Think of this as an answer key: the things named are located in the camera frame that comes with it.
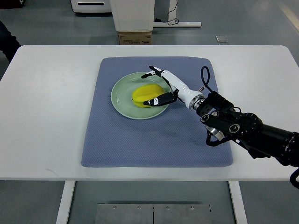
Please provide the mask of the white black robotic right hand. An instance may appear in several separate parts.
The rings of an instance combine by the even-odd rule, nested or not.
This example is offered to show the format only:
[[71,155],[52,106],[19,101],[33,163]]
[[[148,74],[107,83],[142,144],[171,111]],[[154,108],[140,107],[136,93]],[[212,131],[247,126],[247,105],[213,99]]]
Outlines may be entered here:
[[144,105],[164,106],[175,102],[177,99],[185,103],[189,110],[197,110],[198,106],[205,100],[200,91],[191,90],[182,80],[168,70],[161,70],[157,67],[149,66],[150,72],[141,76],[142,79],[149,76],[161,77],[171,88],[171,92],[164,93],[153,99],[144,101]]

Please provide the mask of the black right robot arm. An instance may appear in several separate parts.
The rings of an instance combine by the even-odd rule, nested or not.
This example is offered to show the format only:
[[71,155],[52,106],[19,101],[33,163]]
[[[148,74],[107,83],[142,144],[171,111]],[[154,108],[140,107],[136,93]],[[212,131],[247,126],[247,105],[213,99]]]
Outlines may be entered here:
[[242,113],[216,91],[210,90],[206,99],[195,107],[200,121],[222,132],[221,140],[211,141],[207,132],[206,144],[217,146],[233,141],[247,150],[252,158],[275,158],[283,166],[299,166],[299,134],[264,124],[253,113]]

